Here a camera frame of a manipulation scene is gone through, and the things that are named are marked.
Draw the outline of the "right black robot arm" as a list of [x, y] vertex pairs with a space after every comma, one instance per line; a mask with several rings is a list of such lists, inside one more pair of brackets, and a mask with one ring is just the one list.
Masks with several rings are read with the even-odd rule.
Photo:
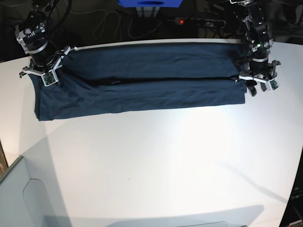
[[56, 70], [62, 66], [61, 61], [67, 58], [70, 51], [77, 48], [66, 46], [59, 49], [52, 41], [52, 37], [67, 19], [72, 8], [72, 1], [67, 2], [64, 16], [57, 25], [50, 27], [51, 15], [57, 0], [33, 0], [32, 9], [26, 20], [15, 27], [15, 37], [25, 54], [31, 57], [30, 65], [24, 67], [19, 76], [32, 74], [40, 77], [44, 86], [48, 87], [59, 82]]

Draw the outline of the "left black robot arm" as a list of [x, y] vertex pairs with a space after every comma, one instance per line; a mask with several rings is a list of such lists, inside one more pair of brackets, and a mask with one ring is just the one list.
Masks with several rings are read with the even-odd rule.
[[245, 56], [235, 61], [240, 68], [236, 81], [243, 80], [252, 97], [257, 94], [257, 84], [260, 84], [264, 92], [278, 89], [276, 68], [281, 62], [269, 62], [273, 40], [258, 3], [255, 0], [231, 0], [230, 3], [246, 10], [241, 24], [244, 26], [244, 43], [248, 46], [248, 51]]

